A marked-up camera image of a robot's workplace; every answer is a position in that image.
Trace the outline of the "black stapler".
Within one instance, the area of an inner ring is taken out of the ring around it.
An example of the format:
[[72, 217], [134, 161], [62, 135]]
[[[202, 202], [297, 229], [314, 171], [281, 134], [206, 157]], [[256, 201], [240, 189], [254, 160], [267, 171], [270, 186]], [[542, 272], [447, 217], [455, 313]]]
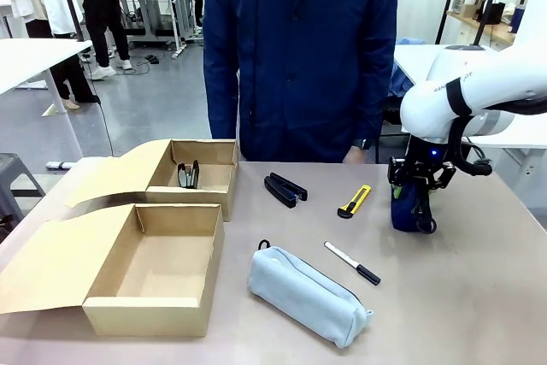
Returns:
[[299, 201], [308, 200], [308, 191], [300, 185], [272, 172], [264, 178], [267, 191], [287, 208], [293, 209]]

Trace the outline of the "light blue pencil case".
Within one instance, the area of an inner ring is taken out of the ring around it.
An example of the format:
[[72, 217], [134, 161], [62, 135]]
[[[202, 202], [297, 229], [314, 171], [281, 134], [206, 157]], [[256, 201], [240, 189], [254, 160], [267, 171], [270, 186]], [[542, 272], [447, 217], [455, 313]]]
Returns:
[[251, 259], [248, 289], [339, 349], [373, 318], [352, 291], [266, 239]]

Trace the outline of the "white pen with black cap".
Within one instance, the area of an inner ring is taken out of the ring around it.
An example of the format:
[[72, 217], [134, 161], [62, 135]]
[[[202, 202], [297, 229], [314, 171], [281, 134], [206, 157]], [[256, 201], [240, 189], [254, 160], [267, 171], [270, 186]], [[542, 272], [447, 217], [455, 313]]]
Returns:
[[353, 269], [355, 269], [355, 271], [357, 271], [357, 273], [359, 273], [361, 275], [361, 277], [363, 277], [365, 280], [367, 280], [368, 282], [370, 282], [374, 286], [379, 285], [379, 283], [381, 281], [381, 278], [378, 275], [374, 274], [372, 271], [365, 268], [362, 264], [360, 264], [358, 261], [354, 260], [353, 258], [348, 256], [347, 254], [345, 254], [343, 251], [341, 251], [339, 248], [334, 246], [332, 243], [326, 241], [324, 243], [324, 246], [329, 251], [331, 251], [335, 256], [337, 256], [342, 261], [344, 261], [346, 264], [353, 267]]

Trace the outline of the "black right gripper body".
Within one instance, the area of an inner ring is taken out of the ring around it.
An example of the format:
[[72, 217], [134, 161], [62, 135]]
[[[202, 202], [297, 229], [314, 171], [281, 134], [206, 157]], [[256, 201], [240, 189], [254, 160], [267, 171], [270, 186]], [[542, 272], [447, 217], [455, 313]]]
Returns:
[[426, 178], [436, 181], [436, 175], [443, 173], [447, 145], [426, 141], [411, 136], [404, 156], [404, 164], [399, 171], [401, 181], [413, 178]]

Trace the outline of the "yellow black utility knife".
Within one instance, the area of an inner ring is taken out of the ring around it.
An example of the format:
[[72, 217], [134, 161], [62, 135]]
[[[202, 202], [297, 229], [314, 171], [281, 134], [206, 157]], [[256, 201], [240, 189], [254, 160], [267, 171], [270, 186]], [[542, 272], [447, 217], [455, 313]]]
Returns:
[[371, 190], [372, 188], [370, 185], [363, 185], [346, 205], [338, 208], [338, 217], [343, 219], [352, 218], [356, 211], [361, 207]]

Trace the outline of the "small cardboard box with lid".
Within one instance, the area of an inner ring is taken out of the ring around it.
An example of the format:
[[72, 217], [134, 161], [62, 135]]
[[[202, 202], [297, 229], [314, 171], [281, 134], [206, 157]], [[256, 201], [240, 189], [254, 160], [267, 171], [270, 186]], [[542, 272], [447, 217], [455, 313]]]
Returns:
[[[107, 157], [68, 195], [65, 205], [84, 203], [213, 203], [231, 217], [238, 171], [238, 145], [231, 139], [159, 139], [123, 156]], [[199, 162], [198, 188], [179, 185], [177, 165]]]

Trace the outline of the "grey metal stool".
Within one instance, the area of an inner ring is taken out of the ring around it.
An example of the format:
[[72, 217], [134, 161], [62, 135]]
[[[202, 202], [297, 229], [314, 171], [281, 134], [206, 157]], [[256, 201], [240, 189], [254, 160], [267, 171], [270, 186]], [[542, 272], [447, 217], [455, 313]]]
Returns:
[[[13, 189], [13, 183], [25, 175], [32, 183], [32, 189]], [[24, 219], [18, 197], [42, 198], [45, 191], [33, 177], [24, 162], [15, 153], [0, 153], [0, 225], [11, 233]]]

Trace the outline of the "small black shiny object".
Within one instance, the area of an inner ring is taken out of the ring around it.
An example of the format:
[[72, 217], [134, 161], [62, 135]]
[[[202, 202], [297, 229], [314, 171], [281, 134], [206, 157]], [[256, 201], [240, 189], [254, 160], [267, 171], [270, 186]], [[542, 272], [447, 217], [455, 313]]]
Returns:
[[194, 160], [191, 165], [180, 163], [177, 165], [177, 177], [181, 188], [193, 189], [198, 188], [199, 181], [199, 162]]

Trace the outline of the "white table with white legs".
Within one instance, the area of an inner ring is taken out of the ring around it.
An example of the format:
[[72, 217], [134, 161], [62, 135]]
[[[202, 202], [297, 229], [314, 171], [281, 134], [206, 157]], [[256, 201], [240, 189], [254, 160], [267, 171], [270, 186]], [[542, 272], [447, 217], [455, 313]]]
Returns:
[[90, 40], [68, 38], [0, 39], [0, 95], [35, 78], [43, 79], [52, 97], [56, 114], [61, 116], [68, 130], [68, 147], [76, 162], [83, 157], [83, 152], [50, 69], [90, 46]]

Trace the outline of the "white table with rounded edge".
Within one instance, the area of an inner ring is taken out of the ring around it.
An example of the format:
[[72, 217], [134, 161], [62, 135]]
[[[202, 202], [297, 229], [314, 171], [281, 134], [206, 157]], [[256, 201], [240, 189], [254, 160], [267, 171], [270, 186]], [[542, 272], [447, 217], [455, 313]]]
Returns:
[[[477, 56], [467, 45], [400, 44], [395, 49], [395, 63], [413, 83], [458, 75], [471, 65], [484, 62], [496, 51], [485, 47]], [[483, 149], [500, 150], [494, 157], [499, 163], [510, 158], [518, 168], [508, 177], [515, 193], [523, 195], [547, 173], [547, 114], [517, 115], [507, 128], [490, 135], [468, 136], [467, 140]]]

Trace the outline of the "blue cloth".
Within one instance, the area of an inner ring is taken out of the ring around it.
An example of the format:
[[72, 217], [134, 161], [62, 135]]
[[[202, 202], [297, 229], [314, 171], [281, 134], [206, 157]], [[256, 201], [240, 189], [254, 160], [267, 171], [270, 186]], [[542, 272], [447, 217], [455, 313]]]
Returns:
[[404, 97], [406, 92], [414, 86], [414, 83], [404, 73], [404, 71], [398, 66], [396, 62], [393, 62], [391, 70], [391, 78], [388, 90], [389, 97]]

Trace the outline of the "person in white coat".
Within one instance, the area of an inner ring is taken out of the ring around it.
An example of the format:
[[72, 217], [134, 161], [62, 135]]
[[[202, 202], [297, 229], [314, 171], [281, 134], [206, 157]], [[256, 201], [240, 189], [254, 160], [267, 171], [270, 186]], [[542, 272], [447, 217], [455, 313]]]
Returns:
[[[75, 34], [67, 0], [39, 0], [44, 11], [43, 20], [26, 24], [27, 33], [35, 38], [71, 38]], [[82, 14], [73, 0], [78, 19]], [[56, 64], [51, 69], [59, 96], [67, 109], [78, 109], [82, 103], [96, 103], [77, 56]]]

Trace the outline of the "dark blue bottle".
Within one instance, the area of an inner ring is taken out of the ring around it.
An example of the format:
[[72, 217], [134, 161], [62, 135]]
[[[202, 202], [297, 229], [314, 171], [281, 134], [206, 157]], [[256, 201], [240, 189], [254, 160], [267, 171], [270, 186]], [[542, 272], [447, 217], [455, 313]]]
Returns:
[[516, 34], [518, 32], [521, 21], [522, 21], [522, 17], [524, 15], [524, 11], [525, 11], [525, 6], [523, 4], [515, 7], [515, 11], [513, 13], [513, 16], [510, 22], [511, 33]]

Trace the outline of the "wooden shelf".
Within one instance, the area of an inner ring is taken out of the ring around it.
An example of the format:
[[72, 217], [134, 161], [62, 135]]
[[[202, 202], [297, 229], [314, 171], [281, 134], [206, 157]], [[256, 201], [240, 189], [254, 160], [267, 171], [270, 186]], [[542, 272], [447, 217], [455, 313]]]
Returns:
[[[462, 22], [463, 24], [472, 27], [475, 31], [479, 30], [480, 23], [474, 19], [462, 17], [461, 15], [448, 11], [447, 16]], [[511, 26], [501, 22], [497, 25], [486, 25], [483, 34], [487, 34], [489, 38], [497, 41], [500, 44], [511, 46], [515, 41], [515, 33], [512, 33]]]

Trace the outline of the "navy blue pencil case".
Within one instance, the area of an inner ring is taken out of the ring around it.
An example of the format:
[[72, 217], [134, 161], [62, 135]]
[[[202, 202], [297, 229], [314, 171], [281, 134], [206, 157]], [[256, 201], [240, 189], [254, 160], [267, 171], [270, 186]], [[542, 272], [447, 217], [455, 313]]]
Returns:
[[437, 230], [425, 185], [409, 182], [391, 186], [391, 223], [394, 229], [405, 233], [429, 235]]

